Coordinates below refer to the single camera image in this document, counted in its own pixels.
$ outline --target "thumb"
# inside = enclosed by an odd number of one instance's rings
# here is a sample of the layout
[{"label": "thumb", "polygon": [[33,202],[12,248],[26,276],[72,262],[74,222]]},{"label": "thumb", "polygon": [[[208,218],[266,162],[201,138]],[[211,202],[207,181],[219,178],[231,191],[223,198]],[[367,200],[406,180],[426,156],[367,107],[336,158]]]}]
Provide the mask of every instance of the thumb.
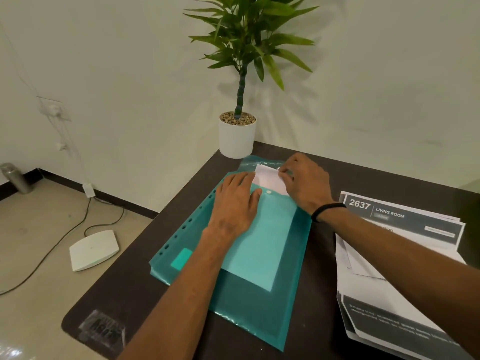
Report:
[{"label": "thumb", "polygon": [[290,192],[290,189],[293,186],[293,178],[290,174],[284,173],[284,172],[279,172],[278,176],[282,179],[282,181],[285,183],[286,191]]},{"label": "thumb", "polygon": [[258,202],[260,201],[260,196],[262,195],[262,189],[257,188],[250,195],[249,200],[249,210],[250,213],[255,217],[257,215]]}]

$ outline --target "person's left hand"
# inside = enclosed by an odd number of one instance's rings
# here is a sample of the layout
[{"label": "person's left hand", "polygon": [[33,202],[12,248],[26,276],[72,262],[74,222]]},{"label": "person's left hand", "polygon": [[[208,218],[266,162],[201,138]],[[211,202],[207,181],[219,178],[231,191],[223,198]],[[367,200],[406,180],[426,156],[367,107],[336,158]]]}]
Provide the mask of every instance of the person's left hand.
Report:
[{"label": "person's left hand", "polygon": [[208,228],[225,235],[229,245],[247,231],[257,215],[260,188],[250,194],[255,177],[252,173],[229,175],[216,189],[215,202]]}]

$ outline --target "black cable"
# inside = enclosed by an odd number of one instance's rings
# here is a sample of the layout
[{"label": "black cable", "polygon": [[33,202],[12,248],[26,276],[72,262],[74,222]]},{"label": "black cable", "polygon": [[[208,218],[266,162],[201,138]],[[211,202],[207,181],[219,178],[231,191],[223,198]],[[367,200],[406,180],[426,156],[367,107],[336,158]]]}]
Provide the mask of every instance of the black cable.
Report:
[{"label": "black cable", "polygon": [[92,202],[92,199],[89,198],[88,199],[88,205],[87,205],[87,210],[85,211],[85,216],[83,217],[83,220],[81,220],[79,223],[77,223],[74,227],[72,227],[65,235],[62,236],[62,238],[60,240],[58,240],[58,242],[53,246],[53,248],[51,248],[46,254],[45,256],[43,257],[42,260],[40,260],[40,262],[38,263],[38,265],[35,267],[35,269],[33,269],[33,272],[31,272],[27,278],[23,279],[23,281],[20,283],[20,284],[17,284],[16,286],[14,286],[13,288],[9,289],[9,290],[4,290],[3,292],[0,292],[0,296],[3,296],[4,294],[7,294],[7,293],[10,293],[11,291],[17,289],[18,287],[20,287],[22,284],[24,284],[28,279],[30,279],[30,277],[37,271],[37,269],[39,268],[39,266],[44,262],[44,260],[47,258],[47,256],[53,251],[53,249],[55,249],[58,244],[61,243],[61,241],[68,235],[70,234],[73,230],[75,230],[77,227],[79,227],[82,223],[85,222],[85,220],[87,219],[87,216],[88,216],[88,209],[90,208],[90,202]]},{"label": "black cable", "polygon": [[[116,224],[117,222],[119,222],[122,217],[123,217],[123,214],[125,213],[125,207],[123,206],[120,206],[120,205],[117,205],[117,204],[113,204],[113,203],[110,203],[110,202],[105,202],[101,199],[98,199],[97,197],[94,197],[93,198],[95,201],[97,202],[100,202],[102,204],[105,204],[105,205],[111,205],[111,206],[117,206],[117,207],[121,207],[123,210],[121,212],[121,216],[120,218],[115,221],[115,222],[112,222],[112,223],[105,223],[105,224],[94,224],[93,226],[90,226],[90,227],[87,227],[87,229],[83,232],[83,235],[84,236],[87,236],[87,230],[88,229],[91,229],[91,228],[95,228],[97,226],[110,226],[110,225],[114,225]],[[60,240],[58,240],[58,242],[53,246],[53,248],[51,248],[46,254],[45,256],[42,258],[42,260],[40,260],[40,262],[38,263],[38,265],[35,267],[35,269],[33,269],[33,271],[28,275],[27,278],[23,279],[23,281],[20,283],[20,284],[17,284],[16,286],[14,286],[13,288],[9,289],[9,290],[4,290],[3,292],[0,292],[0,296],[3,296],[4,294],[7,294],[7,293],[10,293],[11,291],[17,289],[18,287],[20,287],[22,284],[24,284],[25,282],[27,282],[28,279],[30,279],[30,277],[37,271],[37,269],[39,268],[39,266],[45,261],[45,259],[47,258],[47,256],[53,251],[53,249],[55,249],[58,244],[61,243],[61,241],[68,235],[70,234],[73,230],[75,230],[77,227],[79,227],[82,223],[85,222],[85,220],[87,220],[87,216],[88,216],[88,209],[90,208],[90,203],[92,202],[92,199],[89,198],[88,199],[88,204],[87,204],[87,210],[85,211],[85,216],[83,217],[83,220],[81,220],[81,222],[79,222],[78,224],[76,224],[74,227],[72,227],[65,235],[62,236],[62,238]]]}]

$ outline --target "person's right arm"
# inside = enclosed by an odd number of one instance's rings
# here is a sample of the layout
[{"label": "person's right arm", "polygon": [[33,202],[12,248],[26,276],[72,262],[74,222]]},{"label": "person's right arm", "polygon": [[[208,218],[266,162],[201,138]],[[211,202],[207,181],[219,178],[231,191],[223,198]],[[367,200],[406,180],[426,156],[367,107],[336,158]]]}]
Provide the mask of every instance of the person's right arm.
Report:
[{"label": "person's right arm", "polygon": [[[302,153],[288,159],[279,176],[290,196],[310,215],[334,202],[328,173]],[[325,210],[318,219],[328,223],[419,311],[480,359],[480,270],[365,221],[346,208]]]}]

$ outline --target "black baseboard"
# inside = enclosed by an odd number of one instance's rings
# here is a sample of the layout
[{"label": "black baseboard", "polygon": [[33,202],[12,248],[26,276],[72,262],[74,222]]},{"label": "black baseboard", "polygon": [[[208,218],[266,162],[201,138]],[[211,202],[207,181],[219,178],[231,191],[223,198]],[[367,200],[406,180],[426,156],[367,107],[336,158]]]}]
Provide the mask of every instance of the black baseboard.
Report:
[{"label": "black baseboard", "polygon": [[[84,193],[84,189],[80,183],[77,183],[71,179],[64,178],[61,175],[57,175],[55,173],[51,173],[47,170],[44,169],[39,169],[41,174],[48,180],[57,182],[63,186],[70,187],[76,191]],[[122,206],[125,207],[126,210],[135,212],[139,215],[145,216],[147,218],[155,218],[159,213],[155,212],[153,210],[149,210],[148,208],[139,206],[135,203],[129,202],[127,200],[112,196],[111,194],[102,192],[100,190],[94,189],[95,195],[98,199],[109,202],[111,204],[117,205],[117,206]]]},{"label": "black baseboard", "polygon": [[[33,169],[23,175],[28,183],[34,184],[43,178],[42,173],[39,169]],[[17,193],[17,188],[13,185],[12,182],[3,183],[0,185],[0,201],[4,200],[7,197],[10,197],[12,194]]]}]

